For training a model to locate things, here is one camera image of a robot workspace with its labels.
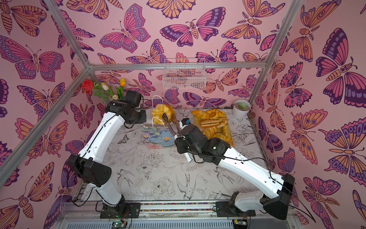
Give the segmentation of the sandwich bun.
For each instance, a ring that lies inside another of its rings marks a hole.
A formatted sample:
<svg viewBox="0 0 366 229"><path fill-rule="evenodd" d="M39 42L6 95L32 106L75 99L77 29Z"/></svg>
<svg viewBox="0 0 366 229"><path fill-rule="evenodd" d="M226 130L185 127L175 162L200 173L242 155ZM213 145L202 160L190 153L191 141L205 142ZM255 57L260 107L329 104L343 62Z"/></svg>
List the sandwich bun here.
<svg viewBox="0 0 366 229"><path fill-rule="evenodd" d="M206 128L206 127L212 127L212 126L217 126L221 123L220 120L218 119L207 119L207 120L203 120L201 121L200 125L202 128Z"/></svg>

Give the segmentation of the floral white paper bag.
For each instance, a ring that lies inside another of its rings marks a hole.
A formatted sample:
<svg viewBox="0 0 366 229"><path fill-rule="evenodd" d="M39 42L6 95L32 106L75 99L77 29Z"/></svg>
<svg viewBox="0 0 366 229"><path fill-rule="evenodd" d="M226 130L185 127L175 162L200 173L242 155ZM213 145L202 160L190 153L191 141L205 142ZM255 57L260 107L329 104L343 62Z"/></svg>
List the floral white paper bag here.
<svg viewBox="0 0 366 229"><path fill-rule="evenodd" d="M167 127L142 125L142 140L149 150L172 148L174 136Z"/></svg>

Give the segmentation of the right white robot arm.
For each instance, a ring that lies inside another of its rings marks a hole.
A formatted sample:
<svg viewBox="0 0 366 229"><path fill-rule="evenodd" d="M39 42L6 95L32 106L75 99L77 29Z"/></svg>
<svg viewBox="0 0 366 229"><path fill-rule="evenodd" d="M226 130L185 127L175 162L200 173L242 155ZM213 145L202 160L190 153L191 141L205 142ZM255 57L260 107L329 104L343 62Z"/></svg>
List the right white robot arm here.
<svg viewBox="0 0 366 229"><path fill-rule="evenodd" d="M257 192L232 196L234 206L243 211L263 210L274 218L287 219L293 196L295 178L287 173L279 175L242 156L235 148L220 138L208 139L197 126L183 126L175 139L179 154L185 154L188 161L199 156L204 162L236 173L257 187Z"/></svg>

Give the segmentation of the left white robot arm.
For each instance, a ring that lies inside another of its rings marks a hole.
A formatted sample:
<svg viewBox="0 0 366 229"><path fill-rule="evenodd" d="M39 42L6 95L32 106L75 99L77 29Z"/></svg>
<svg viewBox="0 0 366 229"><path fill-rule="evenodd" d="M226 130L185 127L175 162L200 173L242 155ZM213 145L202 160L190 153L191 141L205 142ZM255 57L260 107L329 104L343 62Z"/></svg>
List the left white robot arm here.
<svg viewBox="0 0 366 229"><path fill-rule="evenodd" d="M146 122L146 111L140 108L143 97L138 92L128 91L122 101L111 101L91 139L79 154L71 155L67 160L75 175L91 185L104 203L111 207L119 205L123 195L111 180L112 169L102 162L111 141L122 126L132 128Z"/></svg>

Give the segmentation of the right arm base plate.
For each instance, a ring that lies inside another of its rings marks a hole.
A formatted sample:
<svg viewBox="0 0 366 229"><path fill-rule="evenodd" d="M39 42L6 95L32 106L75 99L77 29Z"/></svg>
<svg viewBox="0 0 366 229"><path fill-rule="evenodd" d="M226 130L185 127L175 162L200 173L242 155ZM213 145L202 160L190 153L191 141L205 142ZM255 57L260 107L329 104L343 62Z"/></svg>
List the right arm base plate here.
<svg viewBox="0 0 366 229"><path fill-rule="evenodd" d="M245 218L245 217L255 217L256 213L254 210L242 211L238 207L235 206L234 201L238 196L239 192L236 191L233 193L229 201L217 201L213 210L217 213L218 217L237 217L237 218Z"/></svg>

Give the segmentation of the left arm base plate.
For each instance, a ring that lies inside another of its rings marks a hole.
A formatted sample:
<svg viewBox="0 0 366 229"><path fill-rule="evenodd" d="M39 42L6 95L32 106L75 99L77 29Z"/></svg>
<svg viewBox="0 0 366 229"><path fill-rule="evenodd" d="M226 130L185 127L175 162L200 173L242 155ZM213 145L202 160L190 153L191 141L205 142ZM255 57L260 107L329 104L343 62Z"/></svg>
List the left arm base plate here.
<svg viewBox="0 0 366 229"><path fill-rule="evenodd" d="M102 211L100 213L101 219L136 219L139 217L141 210L141 203L128 203L124 202L118 206L111 207L103 204Z"/></svg>

